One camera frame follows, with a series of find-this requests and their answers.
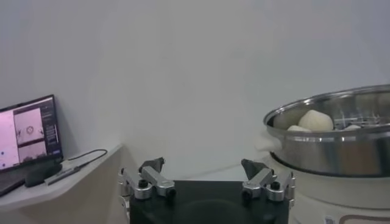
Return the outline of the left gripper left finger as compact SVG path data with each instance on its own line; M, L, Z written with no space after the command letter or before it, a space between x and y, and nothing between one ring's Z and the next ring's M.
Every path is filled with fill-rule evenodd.
M142 163L138 172L130 172L121 168L118 180L122 188L137 200L148 200L152 197L153 189L158 196L172 200L176 196L176 186L173 180L161 174L165 159L159 157Z

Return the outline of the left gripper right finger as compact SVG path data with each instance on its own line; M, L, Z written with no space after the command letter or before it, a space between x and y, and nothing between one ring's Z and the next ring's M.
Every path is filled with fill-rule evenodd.
M275 173L264 163L242 159L241 165L248 180L242 184L242 198L252 201L262 193L270 201L295 201L296 178L291 171Z

